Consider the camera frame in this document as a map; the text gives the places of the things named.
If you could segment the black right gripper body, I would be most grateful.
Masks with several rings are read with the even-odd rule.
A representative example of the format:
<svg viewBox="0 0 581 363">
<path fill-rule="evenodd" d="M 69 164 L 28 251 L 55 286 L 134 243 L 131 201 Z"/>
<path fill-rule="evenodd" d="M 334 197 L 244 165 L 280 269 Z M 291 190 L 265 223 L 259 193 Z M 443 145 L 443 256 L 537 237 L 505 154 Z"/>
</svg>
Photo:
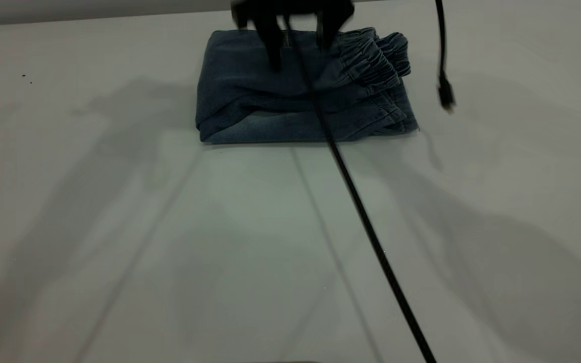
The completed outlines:
<svg viewBox="0 0 581 363">
<path fill-rule="evenodd" d="M 259 18 L 286 15 L 321 15 L 348 19 L 354 13 L 351 1 L 235 1 L 232 14 L 235 22 L 244 24 Z"/>
</svg>

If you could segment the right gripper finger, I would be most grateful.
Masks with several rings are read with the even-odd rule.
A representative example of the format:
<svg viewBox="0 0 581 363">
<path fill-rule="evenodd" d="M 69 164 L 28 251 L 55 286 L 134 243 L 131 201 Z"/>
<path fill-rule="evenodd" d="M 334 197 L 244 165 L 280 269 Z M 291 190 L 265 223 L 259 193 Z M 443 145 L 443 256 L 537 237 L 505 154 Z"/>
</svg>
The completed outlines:
<svg viewBox="0 0 581 363">
<path fill-rule="evenodd" d="M 317 18 L 317 45 L 320 49 L 329 49 L 343 25 L 352 16 L 351 13 L 318 12 Z"/>
<path fill-rule="evenodd" d="M 277 19 L 255 19 L 254 25 L 261 41 L 264 43 L 268 62 L 275 72 L 281 69 L 281 48 L 283 46 L 283 32 Z"/>
</svg>

